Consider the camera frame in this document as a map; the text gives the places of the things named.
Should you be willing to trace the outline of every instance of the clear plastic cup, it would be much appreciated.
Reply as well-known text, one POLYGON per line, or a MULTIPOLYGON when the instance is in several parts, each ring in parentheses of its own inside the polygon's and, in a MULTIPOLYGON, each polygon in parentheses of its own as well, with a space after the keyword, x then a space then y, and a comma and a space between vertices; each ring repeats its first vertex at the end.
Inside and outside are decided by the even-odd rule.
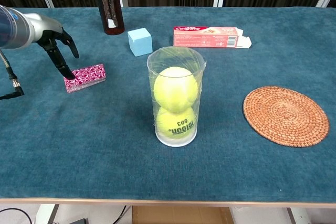
POLYGON ((155 133, 165 145, 181 147, 196 136, 206 62, 187 47, 164 47, 147 59, 155 133))

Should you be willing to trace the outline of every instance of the pink box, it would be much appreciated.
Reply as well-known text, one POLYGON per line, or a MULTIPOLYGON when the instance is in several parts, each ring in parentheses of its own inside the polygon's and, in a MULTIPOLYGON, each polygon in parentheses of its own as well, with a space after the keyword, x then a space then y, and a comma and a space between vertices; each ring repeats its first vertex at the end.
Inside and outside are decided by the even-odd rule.
POLYGON ((240 38, 245 43, 242 35, 237 27, 175 26, 174 46, 248 48, 237 46, 240 38))
POLYGON ((105 81, 106 73, 103 64, 80 68, 73 70, 72 73, 76 76, 73 80, 64 78, 65 87, 68 93, 81 90, 105 81))

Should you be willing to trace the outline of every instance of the table edge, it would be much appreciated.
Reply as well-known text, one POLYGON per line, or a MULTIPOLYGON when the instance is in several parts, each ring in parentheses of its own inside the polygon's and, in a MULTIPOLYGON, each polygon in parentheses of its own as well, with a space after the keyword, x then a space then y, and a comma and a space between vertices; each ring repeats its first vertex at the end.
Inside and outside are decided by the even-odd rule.
POLYGON ((267 201, 188 201, 146 199, 81 199, 81 198, 0 198, 0 204, 85 204, 85 205, 132 205, 132 206, 203 206, 203 207, 300 207, 336 208, 336 203, 323 202, 267 202, 267 201))

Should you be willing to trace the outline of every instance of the toothpaste box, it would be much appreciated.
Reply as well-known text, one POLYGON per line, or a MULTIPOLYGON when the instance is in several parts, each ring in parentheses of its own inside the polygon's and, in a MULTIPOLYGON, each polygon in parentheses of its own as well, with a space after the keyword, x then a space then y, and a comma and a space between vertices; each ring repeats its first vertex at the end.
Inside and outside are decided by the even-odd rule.
POLYGON ((237 27, 175 26, 174 46, 249 48, 251 40, 237 27))

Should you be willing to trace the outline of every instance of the cardboard box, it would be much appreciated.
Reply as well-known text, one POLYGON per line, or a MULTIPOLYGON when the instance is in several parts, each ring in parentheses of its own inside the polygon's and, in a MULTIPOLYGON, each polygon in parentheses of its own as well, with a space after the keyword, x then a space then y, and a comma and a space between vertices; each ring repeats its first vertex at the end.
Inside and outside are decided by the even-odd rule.
POLYGON ((134 206, 133 224, 234 224, 228 207, 134 206))
POLYGON ((174 46, 249 48, 251 40, 237 27, 175 26, 174 46))

